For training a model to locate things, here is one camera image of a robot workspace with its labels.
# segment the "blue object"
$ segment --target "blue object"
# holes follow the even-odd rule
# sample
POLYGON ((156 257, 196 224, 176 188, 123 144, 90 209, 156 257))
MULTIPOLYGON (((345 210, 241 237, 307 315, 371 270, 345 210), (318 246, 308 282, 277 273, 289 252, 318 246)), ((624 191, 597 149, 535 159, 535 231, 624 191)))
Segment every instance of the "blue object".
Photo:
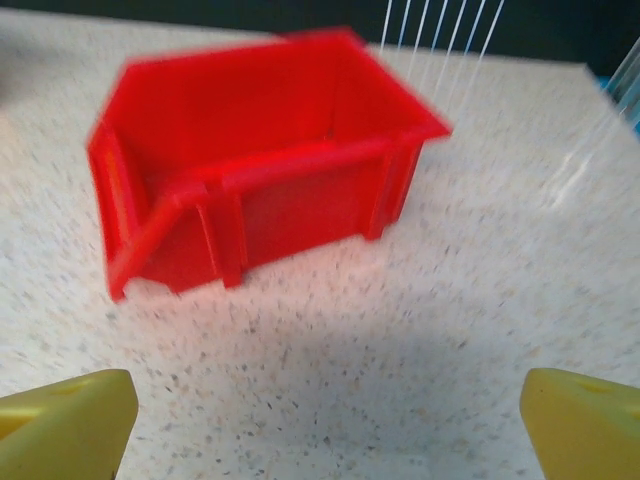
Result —
MULTIPOLYGON (((610 77, 598 77, 598 84, 600 85, 600 88, 602 88, 602 89, 606 88, 606 86, 609 83, 609 80, 611 80, 610 77)), ((638 122, 635 125, 634 129, 635 129, 636 133, 638 135, 640 135, 640 122, 638 122)))

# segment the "storage bin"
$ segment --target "storage bin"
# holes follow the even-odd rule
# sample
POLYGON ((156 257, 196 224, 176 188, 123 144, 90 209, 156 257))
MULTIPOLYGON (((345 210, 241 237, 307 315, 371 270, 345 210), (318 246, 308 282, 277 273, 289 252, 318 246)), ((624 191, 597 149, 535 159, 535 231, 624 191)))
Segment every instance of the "storage bin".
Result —
POLYGON ((398 219, 420 150, 449 126, 351 31, 128 63, 88 156, 114 300, 173 292, 398 219))

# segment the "dark background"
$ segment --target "dark background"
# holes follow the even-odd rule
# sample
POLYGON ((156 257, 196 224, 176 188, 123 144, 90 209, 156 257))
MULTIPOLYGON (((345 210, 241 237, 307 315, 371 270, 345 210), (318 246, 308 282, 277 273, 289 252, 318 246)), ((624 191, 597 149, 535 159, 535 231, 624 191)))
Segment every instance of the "dark background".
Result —
MULTIPOLYGON (((428 46, 443 0, 431 0, 428 46)), ((446 48, 462 0, 450 0, 438 48, 446 48)), ((487 0, 472 48, 478 51, 499 0, 487 0)), ((468 0, 456 49, 463 48, 480 0, 468 0)), ((413 0, 405 38, 415 41, 424 0, 413 0)), ((212 27, 285 32, 351 25, 378 42, 387 0, 0 0, 0 6, 212 27)), ((397 42, 405 0, 394 0, 388 39, 397 42)), ((506 0, 489 52, 586 62, 611 75, 640 36, 640 0, 506 0)))

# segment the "speckled countertop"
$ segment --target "speckled countertop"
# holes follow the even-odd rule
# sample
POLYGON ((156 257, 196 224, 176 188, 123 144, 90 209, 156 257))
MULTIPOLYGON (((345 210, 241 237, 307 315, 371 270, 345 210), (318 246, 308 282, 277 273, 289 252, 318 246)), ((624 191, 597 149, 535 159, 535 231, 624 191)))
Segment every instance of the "speckled countertop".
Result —
POLYGON ((637 140, 610 114, 572 155, 609 108, 585 70, 488 59, 380 242, 114 305, 83 145, 116 69, 251 37, 0 10, 0 395, 129 369, 121 480, 541 479, 529 368, 640 384, 637 140))

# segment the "clear plastic rod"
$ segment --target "clear plastic rod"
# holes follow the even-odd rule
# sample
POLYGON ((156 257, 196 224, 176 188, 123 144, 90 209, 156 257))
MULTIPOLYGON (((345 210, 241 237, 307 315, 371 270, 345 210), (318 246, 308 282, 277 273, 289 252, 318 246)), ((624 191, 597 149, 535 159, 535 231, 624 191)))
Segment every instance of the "clear plastic rod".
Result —
MULTIPOLYGON (((440 28, 442 27, 442 20, 444 19, 444 14, 447 11, 447 5, 449 4, 449 0, 444 0, 442 4, 442 10, 440 10, 440 18, 438 19, 438 26, 436 27, 436 33, 433 35, 433 41, 431 42, 431 55, 433 55, 434 50, 436 49, 436 44, 438 43, 438 37, 440 36, 440 28)), ((424 85, 424 81, 427 78, 427 72, 429 71, 429 65, 431 64, 431 58, 427 60, 426 65, 424 66, 424 71, 422 72, 422 78, 420 79, 420 86, 418 90, 422 90, 422 86, 424 85)))
POLYGON ((634 130, 638 128, 640 124, 640 108, 637 109, 635 116, 631 117, 631 128, 634 130))
POLYGON ((438 75, 438 80, 436 81, 436 88, 433 93, 434 98, 438 95, 438 90, 440 89, 440 83, 442 82, 442 78, 444 77, 444 72, 447 70, 447 64, 449 63, 449 57, 451 56, 451 49, 453 48, 453 43, 456 41, 456 36, 458 35, 458 28, 460 28, 460 20, 462 20, 462 15, 464 14, 464 9, 466 6, 467 6, 467 0, 463 0, 462 5, 460 6, 460 11, 458 12, 458 18, 456 19, 456 24, 453 27, 451 40, 449 40, 447 55, 444 57, 444 63, 442 64, 442 68, 440 69, 440 74, 438 75))
POLYGON ((387 40, 387 30, 389 29, 389 16, 391 15, 391 7, 393 6, 393 0, 389 0, 387 4, 387 14, 384 17, 384 28, 382 29, 382 40, 380 41, 380 55, 384 50, 384 42, 387 40))
POLYGON ((411 77, 413 71, 413 64, 416 60, 416 52, 420 46, 420 40, 422 39, 422 29, 424 28, 424 21, 427 18, 427 9, 429 8, 429 0, 425 0, 424 7, 422 8, 422 18, 420 18, 420 26, 418 27, 418 34, 416 35, 416 43, 413 46, 413 53, 411 54, 411 61, 409 62, 409 70, 407 71, 407 78, 411 77))
MULTIPOLYGON (((480 7, 478 8, 478 13, 476 13, 476 19, 473 22, 473 27, 471 27, 471 33, 469 34, 469 38, 467 39, 467 44, 464 47, 464 55, 466 56, 469 53, 469 49, 471 48, 471 42, 473 42, 473 38, 476 34, 476 28, 478 27, 478 22, 480 21, 480 17, 482 16, 482 11, 484 10, 484 4, 487 0, 482 0, 480 3, 480 7)), ((453 81, 451 82, 451 89, 449 91, 449 99, 447 100, 447 110, 451 105, 451 101, 453 100, 453 95, 456 91, 456 87, 458 85, 458 80, 460 79, 460 74, 462 73, 464 62, 460 62, 458 64, 458 68, 456 69, 456 74, 453 77, 453 81)))
POLYGON ((411 0, 407 0, 407 5, 404 8, 404 17, 402 17, 402 27, 400 27, 400 36, 398 37, 398 50, 402 46, 402 40, 404 40, 404 30, 407 28, 407 18, 409 17, 409 9, 411 8, 411 0))
POLYGON ((498 23, 498 19, 500 18, 500 13, 502 12, 502 6, 504 5, 504 0, 500 0, 500 5, 498 5, 498 10, 496 10, 496 14, 493 17, 493 22, 491 22, 491 27, 489 28, 489 33, 487 33, 487 38, 484 40, 484 45, 482 46, 482 51, 480 52, 480 56, 478 57, 478 61, 476 62, 476 68, 473 70, 473 74, 471 75, 471 80, 469 80, 469 85, 467 86, 467 91, 464 93, 464 97, 462 99, 462 104, 460 105, 460 110, 458 111, 458 116, 462 113, 466 107, 467 100, 469 99, 469 92, 473 89, 473 85, 476 81, 476 77, 478 76, 478 71, 480 70, 480 64, 482 63, 482 59, 484 58, 484 54, 487 51, 487 47, 489 46, 489 42, 491 41, 491 36, 493 35, 493 30, 496 28, 496 24, 498 23))
POLYGON ((635 63, 636 60, 638 60, 638 56, 640 56, 640 37, 638 37, 638 39, 636 40, 636 43, 633 45, 633 47, 631 47, 631 50, 629 50, 629 53, 627 53, 627 55, 624 57, 624 60, 622 60, 622 63, 620 64, 620 66, 616 69, 615 72, 613 72, 613 75, 604 86, 604 90, 608 90, 611 85, 615 85, 615 82, 622 80, 622 78, 618 78, 618 77, 620 76, 624 77, 628 72, 631 71, 630 68, 627 68, 628 67, 627 62, 631 61, 635 63))
POLYGON ((633 79, 633 82, 631 82, 631 85, 626 87, 626 91, 618 102, 618 108, 631 110, 638 101, 638 96, 640 96, 640 75, 637 75, 636 78, 633 79))
POLYGON ((625 84, 628 83, 627 77, 633 76, 634 73, 638 74, 640 72, 640 49, 637 52, 635 58, 628 59, 626 63, 628 65, 625 66, 622 75, 620 78, 616 80, 615 85, 611 85, 606 91, 608 91, 612 97, 616 97, 617 94, 621 93, 620 91, 625 88, 625 84))

